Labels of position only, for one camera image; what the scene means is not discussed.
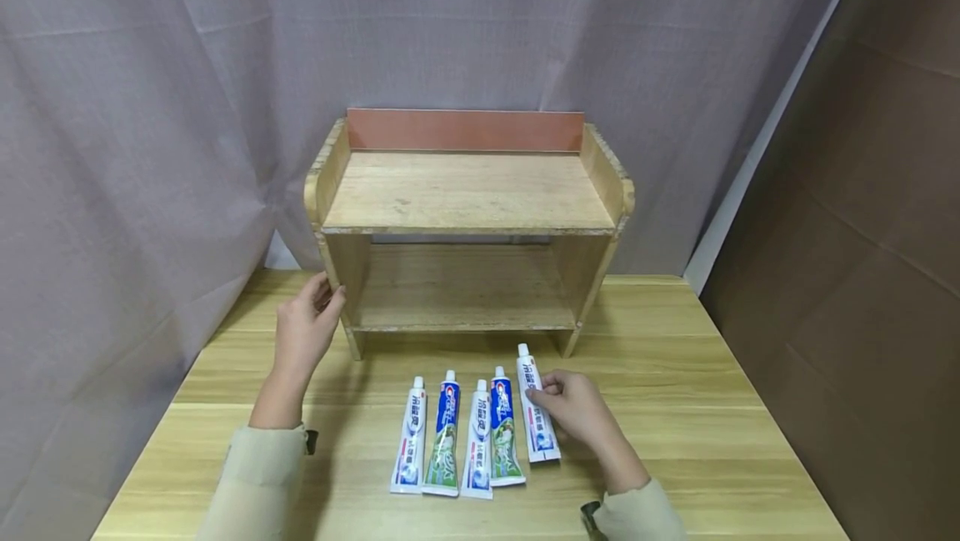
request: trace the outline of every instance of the toothpaste tube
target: toothpaste tube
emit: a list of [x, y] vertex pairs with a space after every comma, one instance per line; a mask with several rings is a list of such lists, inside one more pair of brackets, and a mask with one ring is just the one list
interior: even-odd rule
[[537, 363], [530, 355], [525, 343], [517, 346], [520, 357], [517, 358], [517, 378], [519, 379], [520, 404], [523, 406], [523, 426], [527, 430], [527, 453], [530, 463], [542, 463], [549, 459], [560, 459], [560, 446], [553, 432], [553, 422], [545, 410], [534, 406], [527, 397], [527, 389], [543, 390], [539, 379]]
[[470, 431], [467, 441], [467, 459], [463, 464], [463, 481], [460, 485], [463, 497], [492, 499], [490, 486], [490, 394], [487, 382], [477, 381], [470, 404]]
[[510, 378], [503, 372], [503, 366], [497, 366], [497, 376], [491, 381], [490, 425], [493, 444], [493, 476], [491, 486], [505, 487], [511, 484], [524, 484], [527, 478], [520, 470], [517, 460], [517, 425], [513, 421], [513, 392]]
[[400, 427], [397, 463], [393, 465], [393, 478], [390, 479], [391, 493], [422, 492], [425, 413], [426, 391], [423, 390], [423, 377], [416, 377], [414, 388], [410, 389], [410, 394], [407, 395], [407, 410], [403, 414], [403, 426]]
[[456, 373], [447, 371], [447, 379], [440, 383], [437, 400], [437, 432], [433, 453], [426, 465], [423, 492], [431, 495], [457, 497], [457, 415], [460, 414], [460, 385]]

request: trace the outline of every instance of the finger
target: finger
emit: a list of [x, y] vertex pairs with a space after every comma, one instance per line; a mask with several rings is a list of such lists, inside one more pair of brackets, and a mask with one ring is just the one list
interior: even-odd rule
[[550, 415], [554, 415], [554, 410], [560, 408], [560, 403], [563, 401], [563, 398], [558, 395], [550, 395], [546, 391], [541, 391], [538, 389], [527, 389], [527, 398], [535, 404], [545, 410], [547, 410]]
[[560, 368], [551, 370], [543, 375], [543, 387], [556, 384], [557, 387], [563, 388], [563, 384], [567, 382], [567, 380], [570, 378], [570, 375], [573, 375], [573, 372], [570, 372], [569, 370], [562, 370]]
[[337, 288], [333, 295], [330, 296], [327, 307], [323, 308], [323, 312], [321, 312], [317, 318], [336, 321], [340, 318], [340, 312], [343, 311], [343, 306], [345, 305], [347, 305], [347, 286], [346, 284], [341, 284], [340, 288]]
[[297, 293], [299, 299], [303, 299], [309, 302], [313, 302], [314, 297], [317, 296], [317, 293], [320, 293], [323, 285], [326, 284], [329, 287], [330, 282], [327, 281], [327, 272], [317, 272], [310, 277], [310, 280], [304, 284], [303, 288]]

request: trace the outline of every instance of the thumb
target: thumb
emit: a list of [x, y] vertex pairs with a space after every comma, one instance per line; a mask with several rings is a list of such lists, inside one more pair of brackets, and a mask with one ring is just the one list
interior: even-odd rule
[[552, 416], [554, 410], [560, 408], [563, 398], [558, 395], [550, 395], [546, 391], [539, 389], [527, 389], [527, 398], [534, 403], [534, 406], [547, 410]]

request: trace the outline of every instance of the sleeve cuff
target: sleeve cuff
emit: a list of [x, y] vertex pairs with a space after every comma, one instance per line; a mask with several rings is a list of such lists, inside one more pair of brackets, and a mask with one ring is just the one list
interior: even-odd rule
[[296, 480], [306, 453], [306, 429], [242, 427], [233, 434], [221, 478], [262, 486], [284, 486]]
[[605, 534], [608, 530], [632, 530], [640, 539], [687, 539], [680, 517], [655, 478], [643, 489], [619, 495], [604, 494], [593, 519]]

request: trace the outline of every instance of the brown wall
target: brown wall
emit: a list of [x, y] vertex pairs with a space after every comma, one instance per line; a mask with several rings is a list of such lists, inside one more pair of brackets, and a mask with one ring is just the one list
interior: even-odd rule
[[702, 300], [852, 539], [960, 538], [960, 0], [842, 0]]

